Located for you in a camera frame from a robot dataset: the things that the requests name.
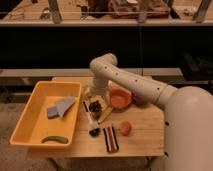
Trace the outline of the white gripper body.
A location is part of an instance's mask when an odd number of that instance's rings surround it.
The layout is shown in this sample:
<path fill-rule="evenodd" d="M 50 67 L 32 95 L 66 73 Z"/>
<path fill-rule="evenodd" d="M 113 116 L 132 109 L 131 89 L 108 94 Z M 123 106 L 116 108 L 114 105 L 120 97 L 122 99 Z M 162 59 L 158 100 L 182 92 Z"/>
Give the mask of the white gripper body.
<path fill-rule="evenodd" d="M 94 94 L 89 85 L 86 85 L 83 87 L 82 95 L 83 95 L 83 99 L 87 101 L 88 103 L 99 101 L 99 103 L 103 107 L 106 107 L 108 105 L 106 97 L 102 95 Z"/>

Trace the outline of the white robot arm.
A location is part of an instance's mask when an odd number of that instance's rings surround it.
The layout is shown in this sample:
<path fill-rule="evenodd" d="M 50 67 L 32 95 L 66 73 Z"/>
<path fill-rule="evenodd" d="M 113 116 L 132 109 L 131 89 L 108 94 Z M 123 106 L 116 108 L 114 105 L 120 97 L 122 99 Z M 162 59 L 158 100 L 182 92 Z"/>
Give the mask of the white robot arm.
<path fill-rule="evenodd" d="M 90 70 L 93 93 L 105 94 L 113 81 L 164 112 L 165 171 L 213 171 L 213 94 L 122 70 L 112 53 L 92 59 Z"/>

